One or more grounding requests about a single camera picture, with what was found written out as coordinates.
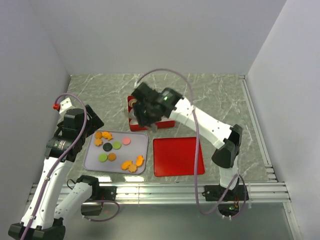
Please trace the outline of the orange round cookie hidden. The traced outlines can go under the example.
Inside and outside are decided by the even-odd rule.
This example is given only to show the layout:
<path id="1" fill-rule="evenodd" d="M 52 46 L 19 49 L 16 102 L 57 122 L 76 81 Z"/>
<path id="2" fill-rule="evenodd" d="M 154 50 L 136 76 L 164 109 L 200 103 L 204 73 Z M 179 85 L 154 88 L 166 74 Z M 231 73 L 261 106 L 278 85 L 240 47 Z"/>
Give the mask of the orange round cookie hidden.
<path id="1" fill-rule="evenodd" d="M 131 99 L 129 102 L 128 102 L 128 105 L 132 108 L 133 105 L 137 102 L 136 99 Z"/>

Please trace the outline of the pink sandwich cookie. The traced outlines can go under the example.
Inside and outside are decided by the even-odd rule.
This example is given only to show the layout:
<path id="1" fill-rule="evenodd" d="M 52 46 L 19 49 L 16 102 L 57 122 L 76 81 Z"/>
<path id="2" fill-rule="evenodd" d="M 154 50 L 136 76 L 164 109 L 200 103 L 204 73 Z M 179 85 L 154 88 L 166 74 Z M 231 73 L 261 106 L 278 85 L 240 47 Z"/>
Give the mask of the pink sandwich cookie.
<path id="1" fill-rule="evenodd" d="M 128 136 L 126 136 L 122 139 L 123 145 L 129 145 L 130 143 L 131 143 L 131 139 Z"/>

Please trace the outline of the brown round cookie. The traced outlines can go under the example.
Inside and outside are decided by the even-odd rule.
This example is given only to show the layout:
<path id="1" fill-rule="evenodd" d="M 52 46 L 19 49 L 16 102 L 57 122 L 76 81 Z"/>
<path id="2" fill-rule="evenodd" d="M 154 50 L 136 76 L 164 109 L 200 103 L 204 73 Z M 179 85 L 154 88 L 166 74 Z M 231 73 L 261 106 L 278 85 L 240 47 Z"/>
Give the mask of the brown round cookie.
<path id="1" fill-rule="evenodd" d="M 107 159 L 109 160 L 109 161 L 114 161 L 114 160 L 116 160 L 116 158 L 117 158 L 117 156 L 116 156 L 116 154 L 115 153 L 110 153 L 110 154 L 108 154 L 107 155 Z"/>

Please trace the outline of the metal tongs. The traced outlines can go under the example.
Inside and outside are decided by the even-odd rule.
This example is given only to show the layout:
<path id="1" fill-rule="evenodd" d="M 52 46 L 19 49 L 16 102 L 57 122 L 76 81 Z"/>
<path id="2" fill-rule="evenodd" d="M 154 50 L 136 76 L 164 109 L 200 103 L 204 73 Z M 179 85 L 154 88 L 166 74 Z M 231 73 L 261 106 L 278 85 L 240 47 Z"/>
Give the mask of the metal tongs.
<path id="1" fill-rule="evenodd" d="M 156 126 L 157 118 L 151 116 L 147 112 L 147 106 L 143 102 L 136 100 L 136 103 L 132 108 L 135 119 L 140 127 L 146 127 L 148 130 L 154 133 L 158 130 Z"/>

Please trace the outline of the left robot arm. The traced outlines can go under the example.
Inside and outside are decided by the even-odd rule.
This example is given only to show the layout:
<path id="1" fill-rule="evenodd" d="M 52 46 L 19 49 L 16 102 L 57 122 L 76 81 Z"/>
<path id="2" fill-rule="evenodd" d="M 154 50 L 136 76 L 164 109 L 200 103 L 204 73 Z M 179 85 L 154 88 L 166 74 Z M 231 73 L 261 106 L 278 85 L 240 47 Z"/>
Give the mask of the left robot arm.
<path id="1" fill-rule="evenodd" d="M 44 165 L 35 195 L 18 223 L 10 225 L 8 235 L 15 240 L 62 240 L 67 221 L 85 201 L 101 197 L 99 180 L 82 175 L 75 189 L 57 203 L 65 179 L 82 150 L 86 138 L 104 126 L 93 109 L 70 108 L 58 125 L 53 138 L 47 142 Z"/>

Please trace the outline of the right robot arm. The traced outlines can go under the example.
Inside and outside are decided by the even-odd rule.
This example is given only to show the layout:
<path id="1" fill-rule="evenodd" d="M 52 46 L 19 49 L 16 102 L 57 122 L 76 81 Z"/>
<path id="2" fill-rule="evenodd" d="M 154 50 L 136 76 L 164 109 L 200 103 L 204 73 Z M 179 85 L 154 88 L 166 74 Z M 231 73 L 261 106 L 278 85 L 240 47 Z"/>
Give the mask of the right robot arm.
<path id="1" fill-rule="evenodd" d="M 238 193 L 238 155 L 242 142 L 243 129 L 223 123 L 200 110 L 183 95 L 171 88 L 158 92 L 146 83 L 137 83 L 132 96 L 137 100 L 133 111 L 141 127 L 150 127 L 163 117 L 172 119 L 194 130 L 207 139 L 215 148 L 211 157 L 219 168 L 220 194 L 231 200 Z"/>

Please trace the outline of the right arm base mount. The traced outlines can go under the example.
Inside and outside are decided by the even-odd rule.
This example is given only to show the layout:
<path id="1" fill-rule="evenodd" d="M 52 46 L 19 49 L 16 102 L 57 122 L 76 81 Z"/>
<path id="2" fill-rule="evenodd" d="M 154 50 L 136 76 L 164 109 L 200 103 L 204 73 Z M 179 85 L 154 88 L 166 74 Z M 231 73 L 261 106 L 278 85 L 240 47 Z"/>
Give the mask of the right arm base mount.
<path id="1" fill-rule="evenodd" d="M 202 192 L 202 196 L 205 197 L 206 202 L 217 202 L 223 193 L 225 192 L 225 188 L 220 185 L 205 185 L 204 192 Z M 223 202 L 230 202 L 234 200 L 244 201 L 249 200 L 249 194 L 246 186 L 242 184 L 237 185 L 233 190 L 228 190 L 223 197 Z"/>

